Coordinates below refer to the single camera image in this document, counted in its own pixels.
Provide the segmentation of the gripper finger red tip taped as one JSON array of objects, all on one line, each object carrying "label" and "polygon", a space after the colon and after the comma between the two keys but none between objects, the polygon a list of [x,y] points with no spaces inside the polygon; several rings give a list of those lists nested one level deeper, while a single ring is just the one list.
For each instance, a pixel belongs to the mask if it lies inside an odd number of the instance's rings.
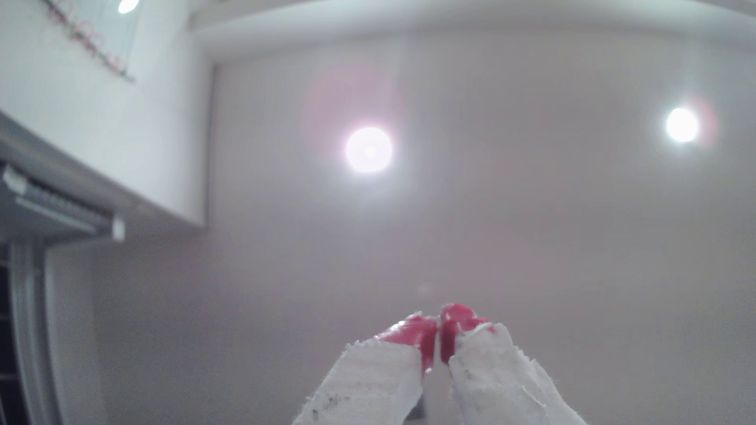
[{"label": "gripper finger red tip taped", "polygon": [[411,314],[349,344],[293,424],[402,424],[432,369],[438,318]]},{"label": "gripper finger red tip taped", "polygon": [[463,424],[586,424],[505,325],[461,304],[445,305],[440,320],[441,361]]}]

